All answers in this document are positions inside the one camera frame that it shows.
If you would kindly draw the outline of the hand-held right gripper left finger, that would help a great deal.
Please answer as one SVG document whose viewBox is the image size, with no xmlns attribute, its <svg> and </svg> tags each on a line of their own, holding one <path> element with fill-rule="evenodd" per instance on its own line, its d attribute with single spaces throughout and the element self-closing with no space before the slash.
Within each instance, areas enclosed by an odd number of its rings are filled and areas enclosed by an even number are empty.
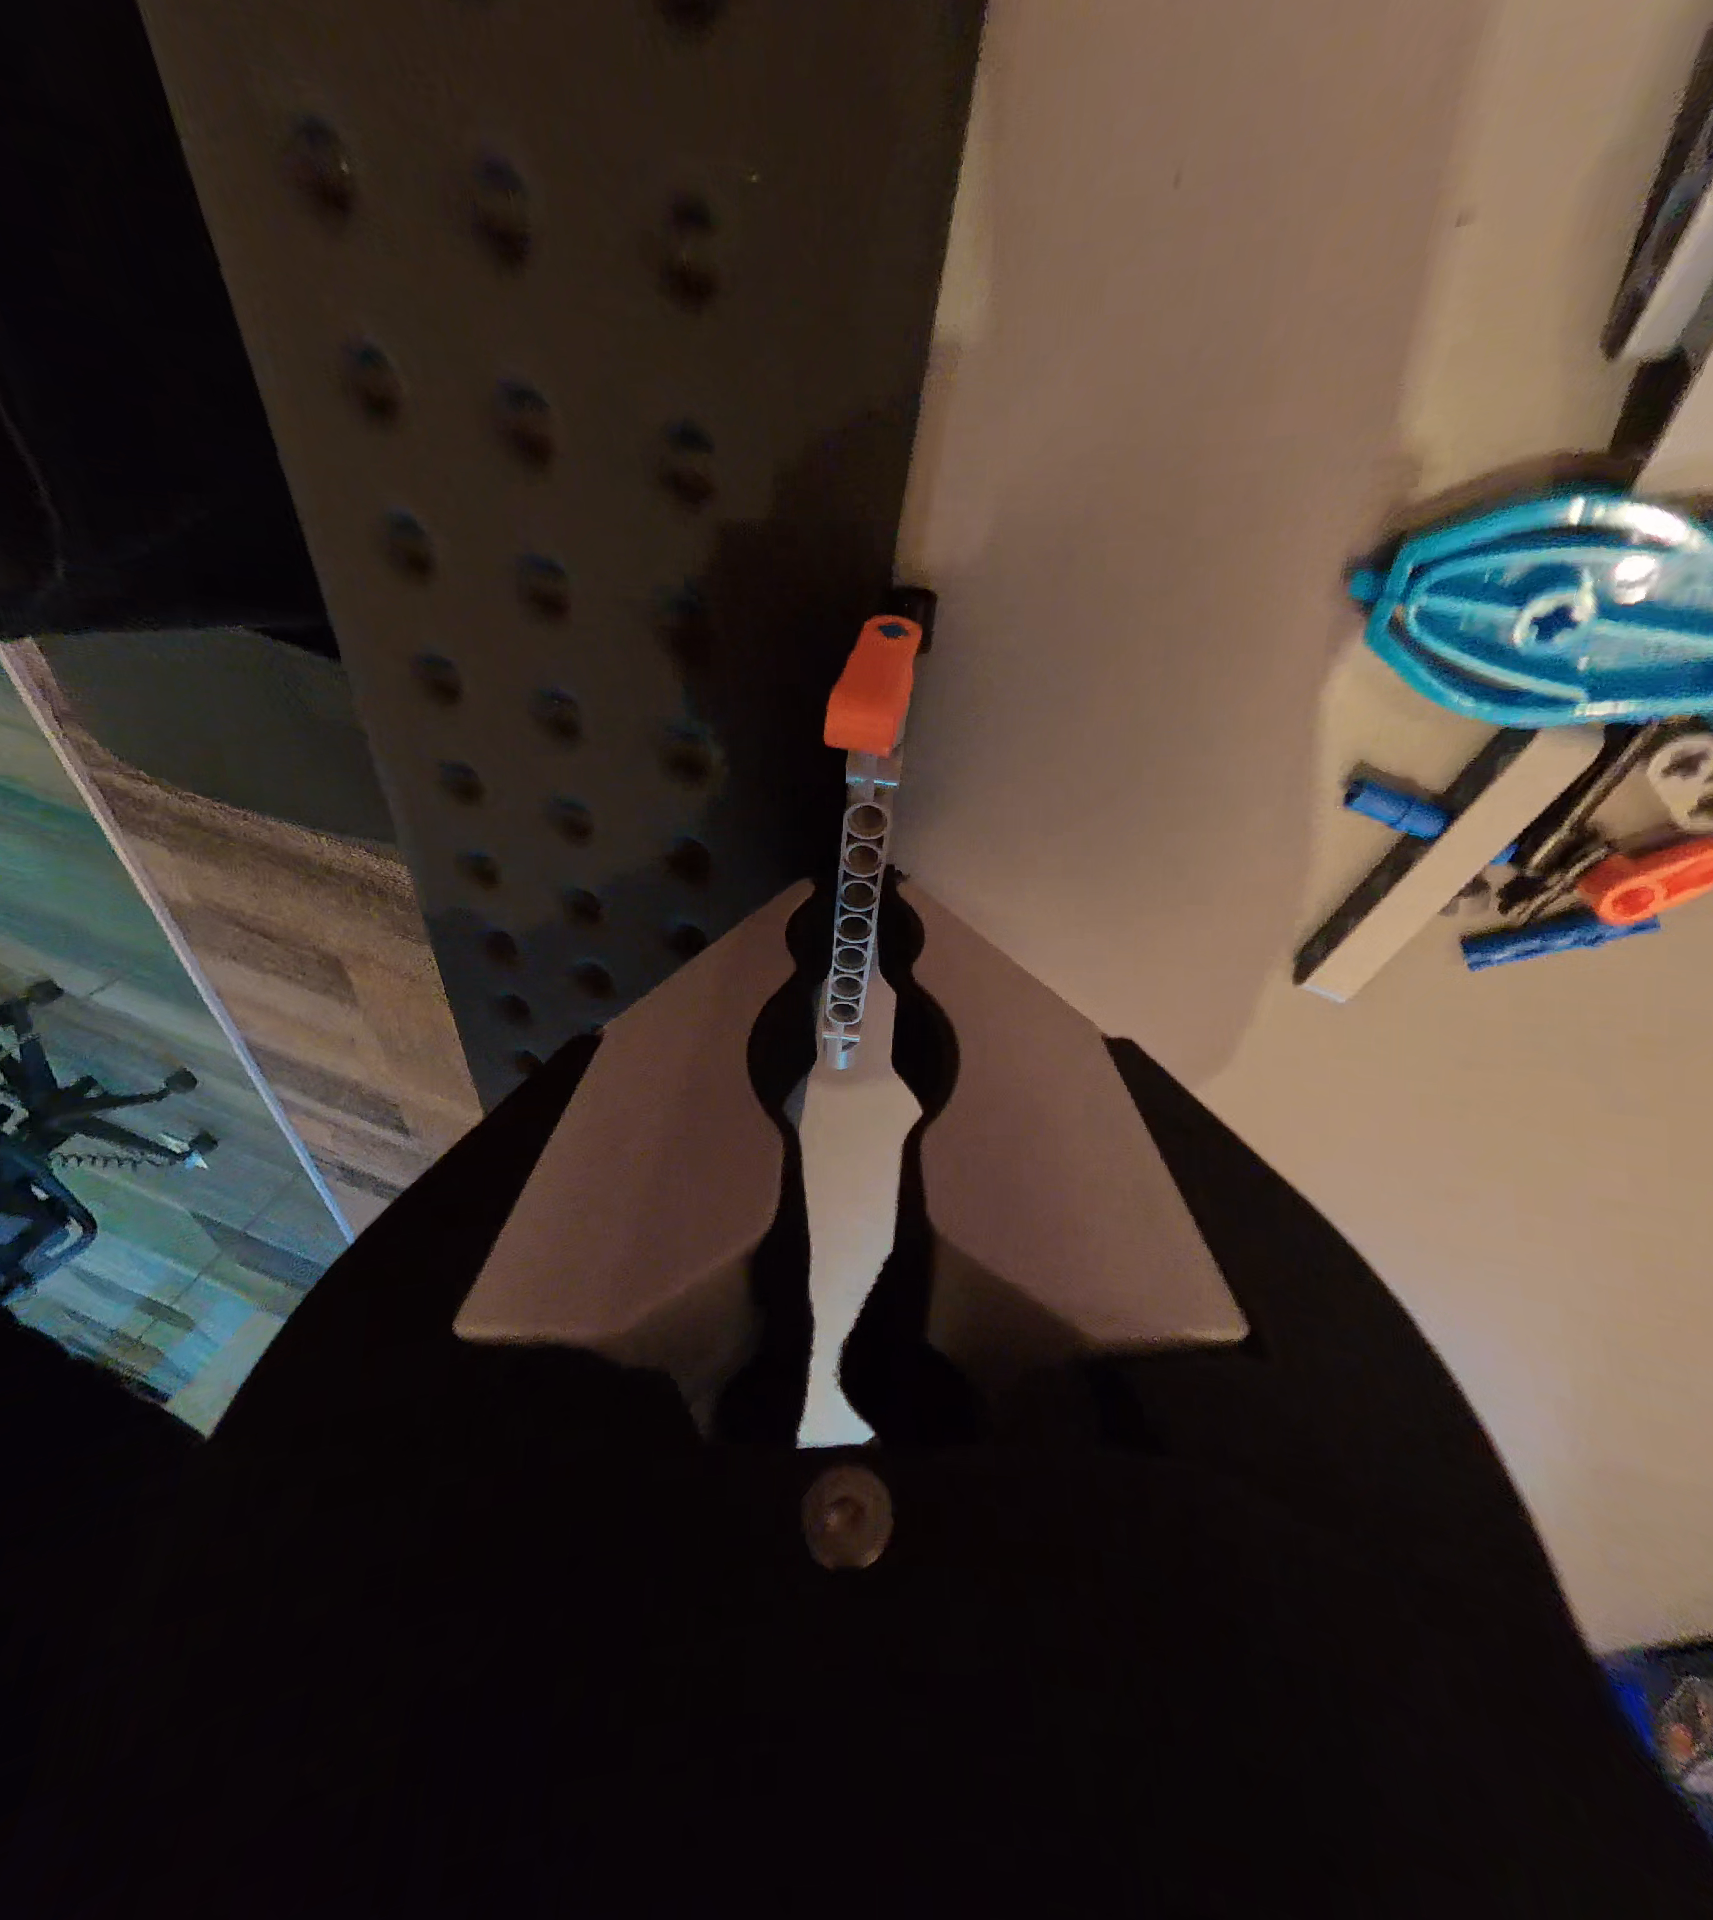
<svg viewBox="0 0 1713 1920">
<path fill-rule="evenodd" d="M 796 882 L 603 1027 L 455 1310 L 473 1346 L 569 1346 L 675 1379 L 714 1417 L 747 1362 L 751 1255 L 783 1145 L 751 1030 L 793 977 Z"/>
</svg>

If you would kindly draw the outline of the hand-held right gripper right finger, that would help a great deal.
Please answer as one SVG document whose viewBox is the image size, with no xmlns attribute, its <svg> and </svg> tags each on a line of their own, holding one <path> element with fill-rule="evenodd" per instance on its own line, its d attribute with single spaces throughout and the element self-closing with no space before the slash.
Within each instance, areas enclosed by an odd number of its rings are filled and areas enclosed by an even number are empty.
<svg viewBox="0 0 1713 1920">
<path fill-rule="evenodd" d="M 1081 1360 L 1241 1346 L 1251 1322 L 1100 1027 L 932 891 L 895 896 L 924 1343 L 985 1403 Z"/>
</svg>

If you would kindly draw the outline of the grey perforated beam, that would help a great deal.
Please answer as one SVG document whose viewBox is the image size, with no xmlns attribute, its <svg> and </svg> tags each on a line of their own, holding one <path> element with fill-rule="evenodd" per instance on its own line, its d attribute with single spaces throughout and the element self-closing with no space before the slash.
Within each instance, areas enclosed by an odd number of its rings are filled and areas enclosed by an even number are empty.
<svg viewBox="0 0 1713 1920">
<path fill-rule="evenodd" d="M 831 937 L 817 997 L 817 1052 L 831 1070 L 854 1065 L 864 1034 L 867 984 L 875 970 L 875 926 L 889 869 L 902 750 L 846 753 L 846 802 L 831 891 Z"/>
</svg>

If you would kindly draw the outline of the pile of toy building pieces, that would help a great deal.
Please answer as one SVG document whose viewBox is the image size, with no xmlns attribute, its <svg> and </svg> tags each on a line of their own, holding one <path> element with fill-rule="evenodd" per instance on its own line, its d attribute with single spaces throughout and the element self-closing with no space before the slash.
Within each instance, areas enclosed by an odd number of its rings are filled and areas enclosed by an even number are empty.
<svg viewBox="0 0 1713 1920">
<path fill-rule="evenodd" d="M 1344 784 L 1348 813 L 1394 834 L 1330 921 L 1301 944 L 1292 980 L 1331 998 L 1331 955 L 1435 852 L 1462 813 L 1516 774 L 1547 774 L 1531 735 L 1492 735 L 1458 782 L 1427 792 L 1374 768 Z M 1654 934 L 1673 913 L 1713 896 L 1713 715 L 1605 729 L 1597 759 L 1538 817 L 1522 823 L 1480 870 L 1455 884 L 1444 914 L 1462 914 L 1467 974 L 1609 949 Z"/>
</svg>

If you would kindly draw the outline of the long grey flat beam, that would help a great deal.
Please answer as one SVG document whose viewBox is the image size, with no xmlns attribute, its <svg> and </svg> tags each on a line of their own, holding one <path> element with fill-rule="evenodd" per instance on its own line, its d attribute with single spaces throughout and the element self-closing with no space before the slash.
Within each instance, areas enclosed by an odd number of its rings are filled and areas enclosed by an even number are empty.
<svg viewBox="0 0 1713 1920">
<path fill-rule="evenodd" d="M 1345 1003 L 1491 869 L 1609 742 L 1606 729 L 1501 729 L 1444 788 L 1444 828 L 1402 832 L 1292 956 L 1292 984 Z"/>
</svg>

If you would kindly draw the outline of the office chair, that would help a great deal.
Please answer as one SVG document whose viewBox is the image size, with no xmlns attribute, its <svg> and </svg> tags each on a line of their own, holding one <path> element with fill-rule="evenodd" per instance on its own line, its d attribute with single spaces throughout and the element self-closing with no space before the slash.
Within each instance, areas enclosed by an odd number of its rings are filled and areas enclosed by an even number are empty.
<svg viewBox="0 0 1713 1920">
<path fill-rule="evenodd" d="M 38 1012 L 62 997 L 58 981 L 38 980 L 0 998 L 0 1305 L 98 1243 L 101 1221 L 65 1168 L 202 1168 L 220 1145 L 208 1129 L 165 1137 L 119 1120 L 198 1090 L 190 1069 L 142 1090 L 108 1087 L 95 1073 L 62 1077 L 38 1030 Z"/>
</svg>

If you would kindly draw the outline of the turquoise wrench-shaped piece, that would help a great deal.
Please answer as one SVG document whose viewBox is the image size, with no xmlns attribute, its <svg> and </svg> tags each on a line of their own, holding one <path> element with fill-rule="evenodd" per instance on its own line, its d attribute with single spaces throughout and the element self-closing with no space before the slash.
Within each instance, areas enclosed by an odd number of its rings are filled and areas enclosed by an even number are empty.
<svg viewBox="0 0 1713 1920">
<path fill-rule="evenodd" d="M 1516 498 L 1348 572 L 1374 660 L 1492 729 L 1713 717 L 1713 522 L 1625 493 Z"/>
</svg>

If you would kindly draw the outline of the black perforated mat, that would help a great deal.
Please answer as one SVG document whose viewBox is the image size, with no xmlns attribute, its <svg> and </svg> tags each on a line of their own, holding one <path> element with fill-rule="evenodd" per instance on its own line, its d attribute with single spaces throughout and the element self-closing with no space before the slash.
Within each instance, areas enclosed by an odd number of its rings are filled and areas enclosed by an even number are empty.
<svg viewBox="0 0 1713 1920">
<path fill-rule="evenodd" d="M 484 1108 L 835 860 L 982 2 L 142 2 Z"/>
</svg>

